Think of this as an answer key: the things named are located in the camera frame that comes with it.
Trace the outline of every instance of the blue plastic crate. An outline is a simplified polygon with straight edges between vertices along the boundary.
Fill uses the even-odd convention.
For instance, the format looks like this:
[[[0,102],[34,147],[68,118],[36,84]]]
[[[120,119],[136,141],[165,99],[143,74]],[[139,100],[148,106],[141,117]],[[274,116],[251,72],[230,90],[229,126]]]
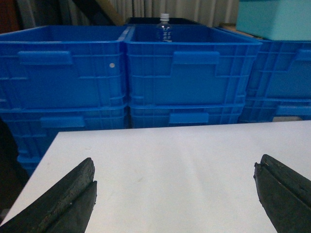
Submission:
[[[131,123],[132,128],[234,124],[243,106],[131,106]]]
[[[58,132],[128,128],[126,106],[46,111],[0,111],[23,158],[42,157]]]
[[[27,171],[28,175],[32,176],[32,174],[35,171],[36,167],[40,163],[41,158],[40,157],[25,158],[25,157],[19,155],[17,157],[17,161]]]
[[[202,25],[174,25],[172,39],[156,42],[154,25],[128,34],[132,104],[244,103],[260,42]]]
[[[262,46],[251,71],[247,97],[311,99],[311,41],[254,40]]]
[[[237,29],[271,40],[311,40],[310,0],[240,0]]]
[[[240,123],[272,122],[274,117],[311,119],[311,100],[249,98],[239,118]]]
[[[45,26],[0,35],[0,109],[123,106],[127,27]]]

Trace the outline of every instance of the white tabletop surface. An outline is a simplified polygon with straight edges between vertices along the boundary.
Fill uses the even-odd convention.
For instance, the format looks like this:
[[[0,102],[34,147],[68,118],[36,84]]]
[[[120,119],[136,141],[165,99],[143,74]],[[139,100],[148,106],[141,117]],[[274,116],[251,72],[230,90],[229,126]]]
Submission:
[[[254,163],[311,178],[311,121],[59,133],[5,221],[87,157],[97,203],[87,233],[276,233]]]

